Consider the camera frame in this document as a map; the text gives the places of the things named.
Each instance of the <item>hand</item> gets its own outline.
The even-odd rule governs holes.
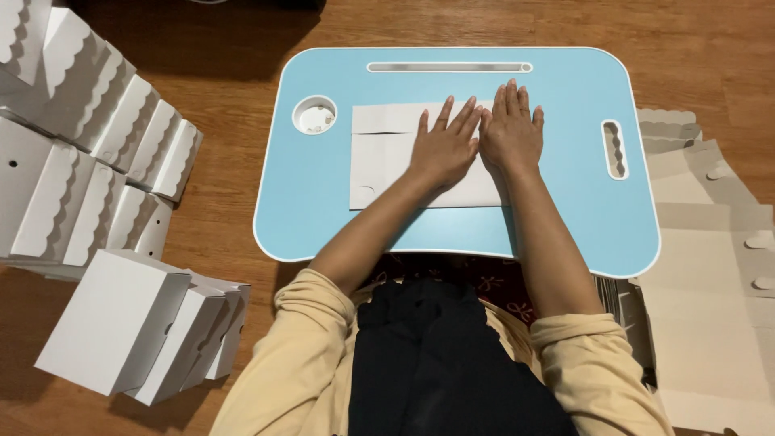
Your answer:
[[[447,126],[453,101],[450,95],[431,131],[428,131],[428,110],[422,112],[412,160],[406,171],[424,178],[433,189],[453,185],[465,177],[479,149],[479,140],[471,136],[481,119],[482,106],[474,108],[477,99],[471,97]]]
[[[538,173],[543,150],[543,109],[536,107],[532,120],[528,91],[517,90],[515,79],[495,93],[492,112],[484,110],[479,125],[482,154],[504,173]]]

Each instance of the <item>blue lap desk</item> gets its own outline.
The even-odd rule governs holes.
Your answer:
[[[514,63],[514,72],[370,72],[377,63]],[[257,243],[278,261],[313,258],[358,211],[349,209],[353,106],[442,102],[476,95],[491,100],[515,77],[531,110],[546,113],[541,174],[589,269],[627,278],[656,260],[660,234],[627,70],[587,47],[318,48],[282,71],[253,220]],[[301,100],[336,104],[327,131],[308,135],[291,114]],[[608,170],[603,122],[621,127],[627,175]],[[511,207],[425,209],[393,252],[440,252],[514,258]]]

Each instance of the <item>red patterned fabric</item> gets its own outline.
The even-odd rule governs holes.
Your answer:
[[[364,285],[423,277],[470,283],[480,299],[508,311],[528,327],[536,320],[522,267],[513,260],[450,254],[385,254]]]

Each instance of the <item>cup holder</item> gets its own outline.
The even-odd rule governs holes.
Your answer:
[[[319,135],[336,122],[336,105],[324,95],[302,99],[293,109],[293,125],[305,135]]]

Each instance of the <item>beige sweater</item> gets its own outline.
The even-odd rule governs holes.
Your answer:
[[[318,272],[301,271],[275,297],[277,320],[253,348],[210,435],[346,435],[356,305],[369,296],[356,292],[351,300]],[[533,362],[537,351],[544,383],[579,434],[673,435],[611,315],[542,318],[528,334],[511,314],[485,309],[514,360]]]

